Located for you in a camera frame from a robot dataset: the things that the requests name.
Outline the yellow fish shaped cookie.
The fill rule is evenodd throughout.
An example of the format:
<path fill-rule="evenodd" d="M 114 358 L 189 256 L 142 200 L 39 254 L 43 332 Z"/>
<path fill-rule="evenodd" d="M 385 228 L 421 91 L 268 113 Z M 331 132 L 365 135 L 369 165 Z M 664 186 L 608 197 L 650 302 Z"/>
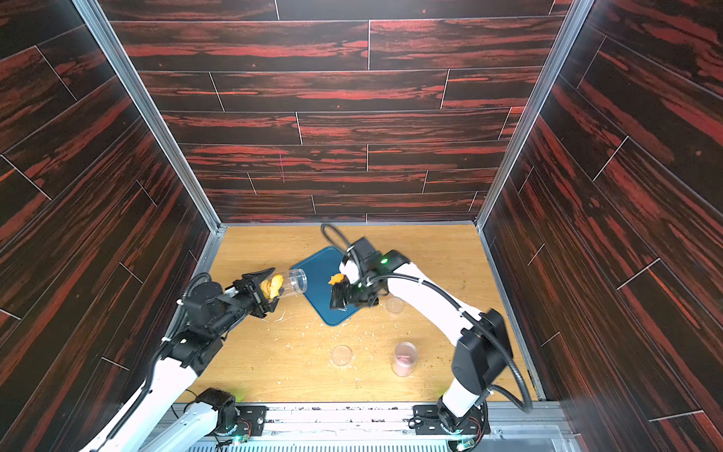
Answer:
<path fill-rule="evenodd" d="M 340 284 L 340 283 L 344 282 L 345 279 L 346 279 L 346 276 L 344 274 L 337 273 L 329 279 L 329 285 L 335 286 L 335 284 Z"/>

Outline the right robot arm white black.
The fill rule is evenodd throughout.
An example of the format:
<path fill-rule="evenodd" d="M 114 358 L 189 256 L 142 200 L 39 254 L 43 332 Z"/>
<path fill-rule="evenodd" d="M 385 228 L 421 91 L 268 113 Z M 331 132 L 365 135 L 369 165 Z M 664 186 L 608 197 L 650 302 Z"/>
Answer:
<path fill-rule="evenodd" d="M 453 297 L 395 250 L 384 255 L 373 252 L 365 259 L 348 253 L 329 285 L 333 310 L 371 307 L 386 291 L 427 318 L 455 347 L 454 380 L 437 402 L 447 431 L 459 431 L 491 392 L 506 397 L 526 414 L 532 411 L 530 392 L 514 363 L 506 324 L 497 311 L 483 313 Z"/>

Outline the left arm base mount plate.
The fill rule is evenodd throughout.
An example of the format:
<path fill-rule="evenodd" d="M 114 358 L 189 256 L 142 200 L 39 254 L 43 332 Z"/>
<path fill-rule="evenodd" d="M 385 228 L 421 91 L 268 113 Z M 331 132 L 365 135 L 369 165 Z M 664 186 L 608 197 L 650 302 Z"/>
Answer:
<path fill-rule="evenodd" d="M 248 438 L 261 437 L 267 421 L 267 406 L 264 405 L 235 405 L 217 409 L 212 408 L 212 431 L 207 431 L 205 437 L 218 437 L 231 439 L 232 437 Z"/>

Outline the aluminium front rail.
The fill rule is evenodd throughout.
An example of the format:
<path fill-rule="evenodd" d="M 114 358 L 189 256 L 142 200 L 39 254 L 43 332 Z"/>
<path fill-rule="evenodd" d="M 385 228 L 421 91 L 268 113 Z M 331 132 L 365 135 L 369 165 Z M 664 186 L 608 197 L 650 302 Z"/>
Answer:
<path fill-rule="evenodd" d="M 555 404 L 519 414 L 507 402 L 487 406 L 491 432 L 417 435 L 408 427 L 412 407 L 422 403 L 269 404 L 261 437 L 205 437 L 212 408 L 231 403 L 174 404 L 139 451 L 579 451 L 581 446 Z"/>

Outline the teal plastic tray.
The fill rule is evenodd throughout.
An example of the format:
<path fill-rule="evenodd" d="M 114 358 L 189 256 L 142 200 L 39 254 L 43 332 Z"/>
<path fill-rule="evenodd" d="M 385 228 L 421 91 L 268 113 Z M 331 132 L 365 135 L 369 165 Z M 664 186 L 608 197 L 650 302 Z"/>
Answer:
<path fill-rule="evenodd" d="M 292 269 L 301 269 L 307 278 L 307 289 L 304 297 L 319 314 L 325 324 L 331 327 L 342 324 L 359 311 L 353 306 L 345 310 L 331 310 L 331 286 L 329 280 L 339 272 L 339 265 L 343 254 L 333 246 L 319 250 L 310 257 L 303 259 L 292 266 Z"/>

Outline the clear jar with pink cookies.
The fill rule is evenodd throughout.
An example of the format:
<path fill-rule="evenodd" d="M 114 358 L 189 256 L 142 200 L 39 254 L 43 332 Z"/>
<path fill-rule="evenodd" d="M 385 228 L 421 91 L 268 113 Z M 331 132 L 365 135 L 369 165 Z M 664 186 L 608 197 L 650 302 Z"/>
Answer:
<path fill-rule="evenodd" d="M 392 369 L 400 378 L 406 378 L 412 374 L 412 369 L 417 363 L 419 353 L 410 342 L 402 342 L 395 346 Z"/>

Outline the clear jar with yellow cookies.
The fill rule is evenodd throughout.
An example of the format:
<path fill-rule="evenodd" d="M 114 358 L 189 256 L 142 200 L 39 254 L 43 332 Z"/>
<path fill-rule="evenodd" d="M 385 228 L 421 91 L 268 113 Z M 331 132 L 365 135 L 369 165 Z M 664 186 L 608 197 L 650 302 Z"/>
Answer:
<path fill-rule="evenodd" d="M 303 269 L 288 269 L 284 272 L 276 271 L 275 274 L 282 274 L 282 276 L 284 276 L 284 291 L 278 299 L 297 297 L 306 292 L 308 280 Z"/>

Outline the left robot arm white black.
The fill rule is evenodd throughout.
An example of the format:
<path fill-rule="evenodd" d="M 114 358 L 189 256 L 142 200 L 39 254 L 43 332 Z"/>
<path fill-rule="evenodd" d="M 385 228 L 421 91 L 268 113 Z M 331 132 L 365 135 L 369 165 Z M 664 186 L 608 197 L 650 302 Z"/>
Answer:
<path fill-rule="evenodd" d="M 213 361 L 225 335 L 248 316 L 274 312 L 287 281 L 273 267 L 246 273 L 228 288 L 207 272 L 194 276 L 178 301 L 186 323 L 156 350 L 139 390 L 83 449 L 139 451 L 173 402 Z"/>

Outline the clear jar lid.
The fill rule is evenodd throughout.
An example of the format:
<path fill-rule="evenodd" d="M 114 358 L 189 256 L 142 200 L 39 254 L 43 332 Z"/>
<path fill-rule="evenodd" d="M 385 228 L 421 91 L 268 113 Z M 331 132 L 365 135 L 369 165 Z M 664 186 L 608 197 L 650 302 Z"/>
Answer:
<path fill-rule="evenodd" d="M 353 358 L 350 347 L 345 345 L 336 346 L 331 350 L 331 361 L 334 365 L 343 367 L 348 365 Z"/>
<path fill-rule="evenodd" d="M 391 315 L 398 316 L 405 310 L 406 302 L 402 301 L 402 299 L 392 297 L 386 299 L 385 307 Z"/>

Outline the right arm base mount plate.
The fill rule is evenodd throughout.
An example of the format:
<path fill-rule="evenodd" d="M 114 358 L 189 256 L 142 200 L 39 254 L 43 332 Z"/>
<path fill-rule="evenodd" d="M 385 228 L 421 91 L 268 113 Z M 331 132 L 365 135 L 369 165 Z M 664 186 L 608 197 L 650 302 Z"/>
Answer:
<path fill-rule="evenodd" d="M 408 427 L 417 435 L 478 435 L 491 432 L 485 412 L 472 406 L 464 416 L 455 416 L 438 404 L 419 404 L 412 407 Z"/>

